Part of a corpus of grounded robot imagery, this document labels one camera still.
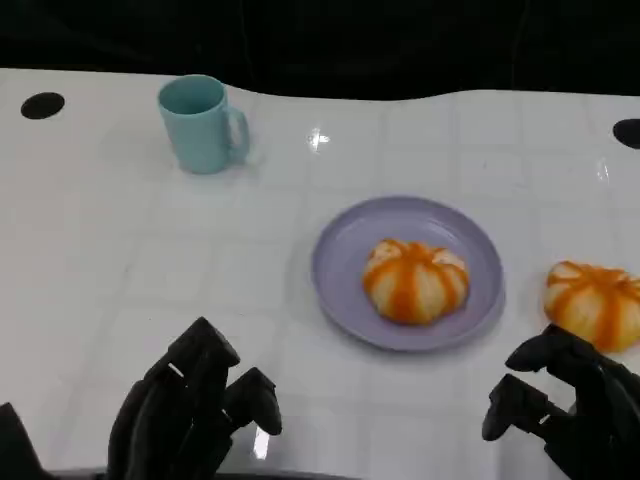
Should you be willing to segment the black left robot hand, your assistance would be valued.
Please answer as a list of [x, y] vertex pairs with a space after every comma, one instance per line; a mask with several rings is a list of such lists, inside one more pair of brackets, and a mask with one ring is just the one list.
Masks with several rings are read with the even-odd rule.
[[212, 479], [233, 434], [282, 430], [275, 384], [253, 367], [230, 382], [240, 357], [206, 318], [194, 321], [129, 391], [111, 429], [108, 479]]

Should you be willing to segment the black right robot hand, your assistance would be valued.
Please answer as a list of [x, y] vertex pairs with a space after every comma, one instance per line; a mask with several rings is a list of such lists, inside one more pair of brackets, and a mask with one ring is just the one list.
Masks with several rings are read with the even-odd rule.
[[482, 438], [510, 427], [544, 441], [544, 451], [570, 479], [639, 477], [639, 376], [580, 337], [550, 325], [506, 360], [519, 372], [546, 370], [575, 390], [574, 410], [506, 374], [489, 394]]

